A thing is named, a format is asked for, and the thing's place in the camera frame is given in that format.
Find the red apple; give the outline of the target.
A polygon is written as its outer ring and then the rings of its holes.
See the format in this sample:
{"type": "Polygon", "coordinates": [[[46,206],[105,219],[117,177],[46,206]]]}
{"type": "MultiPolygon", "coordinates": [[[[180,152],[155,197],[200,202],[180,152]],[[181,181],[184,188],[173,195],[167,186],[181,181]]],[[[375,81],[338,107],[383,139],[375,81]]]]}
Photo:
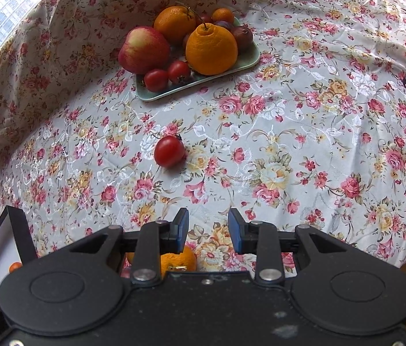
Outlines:
{"type": "Polygon", "coordinates": [[[169,61],[169,42],[156,29],[148,26],[133,28],[126,35],[118,53],[119,64],[127,71],[144,75],[153,69],[161,69],[169,61]]]}

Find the plate cherry tomato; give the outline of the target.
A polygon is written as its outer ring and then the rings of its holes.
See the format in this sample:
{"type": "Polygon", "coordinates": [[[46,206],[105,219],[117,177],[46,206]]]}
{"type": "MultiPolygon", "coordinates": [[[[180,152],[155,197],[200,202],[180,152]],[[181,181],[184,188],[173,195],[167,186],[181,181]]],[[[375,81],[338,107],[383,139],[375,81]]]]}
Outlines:
{"type": "Polygon", "coordinates": [[[191,69],[186,62],[176,60],[169,65],[168,76],[173,84],[185,84],[191,78],[191,69]]]}
{"type": "Polygon", "coordinates": [[[161,92],[169,85],[168,72],[163,69],[153,69],[145,74],[143,82],[150,92],[161,92]]]}

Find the round orange on plate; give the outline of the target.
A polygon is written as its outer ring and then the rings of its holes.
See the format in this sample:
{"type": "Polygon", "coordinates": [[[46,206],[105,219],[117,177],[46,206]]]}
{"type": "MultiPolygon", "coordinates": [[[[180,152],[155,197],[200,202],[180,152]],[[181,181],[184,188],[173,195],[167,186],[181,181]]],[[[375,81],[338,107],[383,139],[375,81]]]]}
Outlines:
{"type": "Polygon", "coordinates": [[[170,45],[181,45],[184,37],[194,31],[196,16],[188,7],[173,5],[165,8],[154,20],[153,28],[160,32],[170,45]]]}

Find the plate dark plum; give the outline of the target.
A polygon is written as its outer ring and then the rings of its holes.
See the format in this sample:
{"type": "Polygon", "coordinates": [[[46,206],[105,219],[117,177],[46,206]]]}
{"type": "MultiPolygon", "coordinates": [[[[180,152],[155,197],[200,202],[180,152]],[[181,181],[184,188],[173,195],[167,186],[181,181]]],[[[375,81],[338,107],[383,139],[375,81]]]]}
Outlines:
{"type": "Polygon", "coordinates": [[[228,31],[233,29],[233,25],[230,22],[219,20],[214,23],[216,26],[223,27],[228,31]]]}

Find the green rectangular plate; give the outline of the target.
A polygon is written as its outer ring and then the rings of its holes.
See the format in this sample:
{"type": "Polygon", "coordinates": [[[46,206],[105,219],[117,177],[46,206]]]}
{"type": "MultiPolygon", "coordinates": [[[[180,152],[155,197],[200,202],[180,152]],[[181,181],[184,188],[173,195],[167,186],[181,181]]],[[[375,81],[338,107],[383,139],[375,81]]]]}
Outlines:
{"type": "MultiPolygon", "coordinates": [[[[202,23],[212,23],[212,24],[215,23],[212,21],[211,16],[208,16],[205,14],[198,16],[196,13],[194,13],[194,15],[196,16],[195,29],[202,23]]],[[[235,17],[234,17],[233,27],[238,27],[238,26],[244,26],[244,25],[239,24],[235,20],[235,17]]],[[[170,48],[171,48],[169,62],[164,68],[162,68],[163,70],[166,70],[168,72],[169,65],[176,60],[182,60],[188,64],[186,57],[185,57],[186,42],[187,42],[189,36],[191,35],[191,33],[187,34],[184,37],[181,45],[174,46],[174,45],[169,44],[170,48]]],[[[229,74],[234,74],[234,73],[238,73],[240,71],[246,70],[246,69],[250,69],[254,65],[256,65],[259,60],[260,60],[260,51],[258,49],[258,46],[255,45],[254,38],[253,38],[253,42],[250,45],[250,47],[244,52],[238,52],[238,58],[237,58],[236,63],[230,69],[228,69],[226,72],[224,72],[222,74],[213,75],[213,76],[204,76],[202,74],[197,73],[190,67],[191,78],[185,84],[173,84],[171,81],[169,81],[168,87],[165,90],[163,90],[161,92],[157,92],[157,93],[150,92],[149,90],[147,90],[147,88],[145,87],[145,84],[143,82],[145,75],[137,75],[136,76],[137,96],[142,101],[158,100],[160,98],[164,98],[164,97],[173,95],[179,91],[186,90],[187,88],[192,88],[193,86],[205,84],[205,83],[209,82],[210,80],[215,80],[215,79],[218,79],[220,77],[223,77],[223,76],[226,76],[229,74]]]]}

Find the plate cherry tomato right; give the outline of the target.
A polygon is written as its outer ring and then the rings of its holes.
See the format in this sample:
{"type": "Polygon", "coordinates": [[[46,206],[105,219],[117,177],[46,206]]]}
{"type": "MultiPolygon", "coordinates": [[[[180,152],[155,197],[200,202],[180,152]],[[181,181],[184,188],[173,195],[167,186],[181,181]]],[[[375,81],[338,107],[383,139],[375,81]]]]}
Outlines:
{"type": "Polygon", "coordinates": [[[169,65],[168,76],[173,84],[185,84],[191,78],[191,69],[186,62],[176,60],[169,65]]]}

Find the small mandarin on plate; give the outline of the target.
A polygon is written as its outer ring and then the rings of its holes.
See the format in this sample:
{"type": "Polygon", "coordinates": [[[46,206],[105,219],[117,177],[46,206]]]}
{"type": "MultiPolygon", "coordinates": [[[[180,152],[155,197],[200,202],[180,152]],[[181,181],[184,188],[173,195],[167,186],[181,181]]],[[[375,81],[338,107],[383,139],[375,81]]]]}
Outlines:
{"type": "Polygon", "coordinates": [[[233,24],[234,22],[233,12],[228,8],[218,8],[212,14],[212,21],[213,22],[224,21],[233,24]]]}

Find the plate cherry tomato left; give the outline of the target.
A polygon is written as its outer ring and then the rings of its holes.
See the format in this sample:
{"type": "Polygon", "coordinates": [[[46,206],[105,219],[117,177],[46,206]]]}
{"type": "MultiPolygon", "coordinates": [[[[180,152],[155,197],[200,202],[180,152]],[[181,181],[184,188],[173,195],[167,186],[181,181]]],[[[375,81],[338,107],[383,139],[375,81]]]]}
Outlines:
{"type": "Polygon", "coordinates": [[[163,69],[153,69],[145,74],[143,82],[150,92],[161,92],[169,85],[168,72],[163,69]]]}

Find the black white cardboard box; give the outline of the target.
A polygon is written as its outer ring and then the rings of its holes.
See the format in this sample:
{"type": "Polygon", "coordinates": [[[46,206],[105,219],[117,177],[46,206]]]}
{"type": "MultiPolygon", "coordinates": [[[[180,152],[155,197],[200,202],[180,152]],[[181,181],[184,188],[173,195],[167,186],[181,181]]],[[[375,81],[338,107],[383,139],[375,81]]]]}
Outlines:
{"type": "Polygon", "coordinates": [[[9,274],[11,265],[26,264],[37,258],[25,213],[5,206],[0,215],[0,284],[9,274]]]}

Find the mandarin with stem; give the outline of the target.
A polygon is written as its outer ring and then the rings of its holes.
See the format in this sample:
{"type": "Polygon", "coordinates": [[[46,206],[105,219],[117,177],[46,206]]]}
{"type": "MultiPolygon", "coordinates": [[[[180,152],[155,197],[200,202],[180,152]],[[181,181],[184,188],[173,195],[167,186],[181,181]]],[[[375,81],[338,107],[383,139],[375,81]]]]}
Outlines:
{"type": "MultiPolygon", "coordinates": [[[[129,278],[130,268],[133,263],[134,253],[126,254],[127,263],[123,266],[122,277],[129,278]]],[[[185,246],[182,253],[164,254],[161,256],[161,277],[167,272],[194,272],[197,269],[197,258],[190,247],[185,246]]]]}

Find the floral tablecloth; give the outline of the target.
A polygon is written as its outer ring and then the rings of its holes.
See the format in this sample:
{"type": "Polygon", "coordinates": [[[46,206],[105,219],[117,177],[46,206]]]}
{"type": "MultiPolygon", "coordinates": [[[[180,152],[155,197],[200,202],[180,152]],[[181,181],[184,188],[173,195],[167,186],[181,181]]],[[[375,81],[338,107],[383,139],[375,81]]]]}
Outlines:
{"type": "Polygon", "coordinates": [[[0,214],[44,255],[111,224],[190,212],[202,270],[235,256],[231,207],[406,262],[406,0],[40,0],[0,48],[0,214]],[[258,64],[154,103],[118,64],[165,7],[229,7],[258,64]],[[179,135],[164,168],[154,149],[179,135]]]}

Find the plate brown plum right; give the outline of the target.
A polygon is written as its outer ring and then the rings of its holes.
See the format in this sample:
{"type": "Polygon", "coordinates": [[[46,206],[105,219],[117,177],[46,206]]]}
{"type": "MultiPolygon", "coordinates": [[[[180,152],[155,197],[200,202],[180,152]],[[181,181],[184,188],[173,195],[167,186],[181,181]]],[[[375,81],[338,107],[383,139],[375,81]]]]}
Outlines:
{"type": "Polygon", "coordinates": [[[253,34],[246,26],[234,27],[231,33],[237,42],[238,52],[246,51],[253,42],[253,34]]]}

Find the bumpy orange with stem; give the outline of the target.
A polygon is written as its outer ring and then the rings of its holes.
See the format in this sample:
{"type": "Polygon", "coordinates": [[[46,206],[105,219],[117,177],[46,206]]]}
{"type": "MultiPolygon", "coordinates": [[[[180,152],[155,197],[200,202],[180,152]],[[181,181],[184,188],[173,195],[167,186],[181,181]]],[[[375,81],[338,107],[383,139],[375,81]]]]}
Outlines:
{"type": "Polygon", "coordinates": [[[199,74],[222,74],[237,61],[237,42],[226,28],[202,23],[189,36],[185,57],[189,66],[199,74]]]}

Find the red tomato lone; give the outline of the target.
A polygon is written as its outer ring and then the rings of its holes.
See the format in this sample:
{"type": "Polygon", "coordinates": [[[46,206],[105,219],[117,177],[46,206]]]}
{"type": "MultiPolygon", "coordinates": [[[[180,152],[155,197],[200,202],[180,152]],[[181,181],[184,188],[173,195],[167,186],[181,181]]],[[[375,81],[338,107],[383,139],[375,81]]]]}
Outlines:
{"type": "Polygon", "coordinates": [[[186,154],[186,149],[179,135],[167,135],[160,139],[154,149],[155,162],[164,168],[170,168],[180,163],[186,154]]]}

